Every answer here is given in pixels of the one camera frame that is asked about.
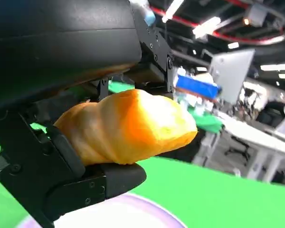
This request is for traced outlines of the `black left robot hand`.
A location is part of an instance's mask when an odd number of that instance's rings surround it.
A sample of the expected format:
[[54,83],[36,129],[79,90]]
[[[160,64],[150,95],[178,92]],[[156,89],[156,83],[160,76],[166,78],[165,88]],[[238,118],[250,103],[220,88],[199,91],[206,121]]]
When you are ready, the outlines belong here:
[[44,228],[146,180],[138,165],[85,167],[35,102],[126,71],[137,88],[172,92],[172,53],[128,0],[0,0],[0,183]]

